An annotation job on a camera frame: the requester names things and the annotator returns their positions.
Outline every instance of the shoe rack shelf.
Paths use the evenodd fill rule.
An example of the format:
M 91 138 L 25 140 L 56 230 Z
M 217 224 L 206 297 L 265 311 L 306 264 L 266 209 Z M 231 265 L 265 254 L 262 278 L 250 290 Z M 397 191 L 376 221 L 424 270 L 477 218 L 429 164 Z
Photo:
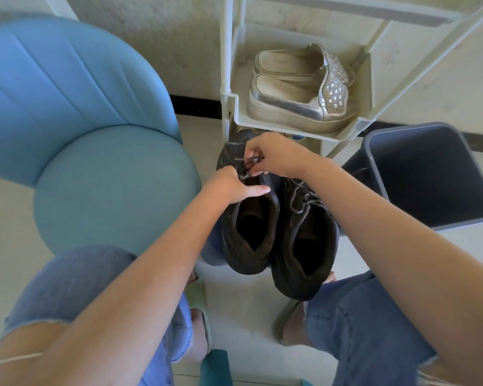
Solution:
M 234 1 L 224 0 L 220 15 L 220 94 L 224 141 L 229 139 L 230 129 L 233 129 L 230 127 L 231 123 L 235 123 L 240 127 L 314 138 L 319 140 L 317 153 L 331 158 L 367 129 L 378 116 L 483 21 L 483 0 L 343 0 L 343 2 L 341 0 L 274 0 L 353 12 L 370 17 L 384 17 L 380 13 L 386 12 L 389 20 L 384 20 L 370 42 L 366 46 L 361 46 L 333 38 L 319 38 L 264 25 L 246 24 L 247 0 L 236 0 L 238 14 L 236 21 L 233 22 Z M 372 50 L 386 33 L 392 19 L 431 26 L 455 19 L 463 20 L 398 84 L 383 103 L 376 105 Z M 359 105 L 353 121 L 335 133 L 313 134 L 252 119 L 247 113 L 247 102 L 256 54 L 264 50 L 305 47 L 312 42 L 322 44 L 328 53 L 336 55 L 343 64 L 351 65 L 356 71 L 356 82 L 349 88 L 350 96 L 354 97 Z

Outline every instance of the hand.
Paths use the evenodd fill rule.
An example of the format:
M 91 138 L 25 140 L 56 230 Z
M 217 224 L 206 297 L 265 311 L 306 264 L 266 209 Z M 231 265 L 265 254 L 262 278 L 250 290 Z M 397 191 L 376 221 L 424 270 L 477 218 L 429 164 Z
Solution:
M 212 192 L 220 200 L 228 204 L 238 203 L 245 198 L 261 196 L 270 192 L 266 185 L 246 186 L 238 179 L 236 169 L 226 166 L 216 171 L 202 188 L 205 192 Z
M 319 157 L 307 148 L 285 138 L 279 133 L 266 132 L 247 142 L 245 159 L 262 156 L 264 159 L 250 167 L 250 174 L 257 176 L 263 172 L 275 173 L 284 177 L 301 179 L 307 162 Z

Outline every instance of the chair backrest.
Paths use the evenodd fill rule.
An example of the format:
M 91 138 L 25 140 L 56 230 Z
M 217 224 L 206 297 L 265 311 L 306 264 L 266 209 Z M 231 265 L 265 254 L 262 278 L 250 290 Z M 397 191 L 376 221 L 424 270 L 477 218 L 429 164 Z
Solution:
M 148 62 L 107 31 L 52 16 L 0 23 L 0 177 L 34 187 L 67 144 L 114 125 L 182 143 L 170 96 Z

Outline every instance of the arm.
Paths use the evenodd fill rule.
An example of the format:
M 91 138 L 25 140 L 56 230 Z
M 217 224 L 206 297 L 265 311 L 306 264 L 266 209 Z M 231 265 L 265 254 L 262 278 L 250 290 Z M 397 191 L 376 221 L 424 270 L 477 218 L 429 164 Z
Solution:
M 269 191 L 246 187 L 233 167 L 217 171 L 168 230 L 33 365 L 22 385 L 137 385 L 218 217 L 228 204 Z
M 465 384 L 483 385 L 483 264 L 354 179 L 275 133 L 248 142 L 251 173 L 298 177 L 319 195 L 383 287 Z

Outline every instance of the forearm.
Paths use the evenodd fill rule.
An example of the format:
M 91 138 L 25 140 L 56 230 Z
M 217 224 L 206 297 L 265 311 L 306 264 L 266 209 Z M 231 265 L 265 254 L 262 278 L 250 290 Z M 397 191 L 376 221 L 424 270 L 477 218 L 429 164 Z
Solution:
M 23 384 L 138 384 L 171 321 L 200 250 L 227 204 L 203 190 L 79 315 Z
M 303 180 L 401 310 L 448 366 L 476 381 L 483 375 L 483 265 L 331 160 L 311 157 L 304 168 Z

